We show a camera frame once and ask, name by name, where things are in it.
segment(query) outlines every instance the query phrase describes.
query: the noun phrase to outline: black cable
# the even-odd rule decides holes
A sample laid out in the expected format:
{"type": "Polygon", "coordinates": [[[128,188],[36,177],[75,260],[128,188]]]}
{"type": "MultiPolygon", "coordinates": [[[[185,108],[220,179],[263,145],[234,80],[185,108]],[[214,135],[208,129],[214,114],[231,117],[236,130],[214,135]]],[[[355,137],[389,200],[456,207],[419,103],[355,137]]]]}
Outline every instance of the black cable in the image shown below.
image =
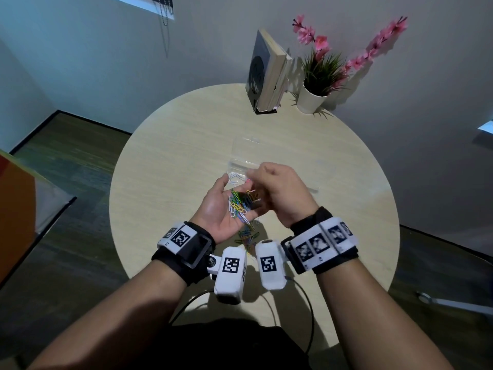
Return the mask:
{"type": "Polygon", "coordinates": [[[200,296],[203,296],[205,295],[206,293],[213,293],[214,291],[213,290],[209,290],[209,291],[204,291],[200,294],[198,294],[197,296],[195,296],[194,298],[192,298],[189,302],[187,302],[185,304],[185,306],[183,306],[180,311],[176,314],[175,317],[173,317],[173,319],[171,320],[171,322],[169,323],[169,325],[171,326],[175,321],[176,321],[176,318],[180,317],[180,314],[183,313],[185,311],[185,309],[187,309],[187,306],[192,304],[197,298],[199,298],[200,296]]]}
{"type": "Polygon", "coordinates": [[[289,277],[285,277],[285,278],[287,280],[291,280],[292,282],[294,282],[301,289],[301,292],[303,292],[303,294],[305,295],[305,298],[308,301],[308,306],[310,307],[310,313],[311,313],[311,334],[310,334],[310,341],[308,342],[308,347],[307,347],[307,349],[305,351],[305,354],[308,354],[308,352],[310,352],[311,343],[313,343],[313,335],[315,333],[315,314],[313,313],[313,308],[311,306],[310,299],[308,298],[308,295],[305,292],[305,290],[303,289],[303,287],[296,280],[294,280],[293,278],[289,278],[289,277]]]}

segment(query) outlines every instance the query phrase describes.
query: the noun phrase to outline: wooden table top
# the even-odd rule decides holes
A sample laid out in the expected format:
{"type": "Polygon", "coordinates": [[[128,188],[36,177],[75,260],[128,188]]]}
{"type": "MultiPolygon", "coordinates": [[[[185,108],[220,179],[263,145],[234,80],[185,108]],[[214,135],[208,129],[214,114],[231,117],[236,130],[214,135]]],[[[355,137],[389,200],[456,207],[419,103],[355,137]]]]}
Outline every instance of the wooden table top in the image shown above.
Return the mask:
{"type": "MultiPolygon", "coordinates": [[[[373,154],[332,114],[301,113],[292,94],[284,95],[277,114],[256,115],[244,84],[181,95],[154,111],[128,140],[116,164],[109,198],[111,231],[128,276],[149,263],[157,241],[173,223],[194,214],[207,190],[227,171],[233,143],[243,136],[259,138],[265,150],[289,150],[291,165],[303,167],[305,174],[316,171],[318,204],[344,219],[359,239],[362,262],[388,290],[399,254],[399,221],[391,187],[373,154]]],[[[260,239],[292,235],[273,212],[260,221],[260,239]]],[[[215,254],[229,245],[234,245],[233,240],[219,245],[215,254]]],[[[264,326],[281,326],[305,348],[311,318],[303,294],[291,282],[282,291],[264,290],[253,256],[248,265],[240,305],[223,305],[205,295],[176,324],[253,318],[264,326]]],[[[338,339],[315,275],[306,272],[295,279],[308,294],[316,317],[311,353],[335,345],[338,339]]],[[[181,304],[211,288],[213,281],[208,278],[192,285],[181,304]]]]}

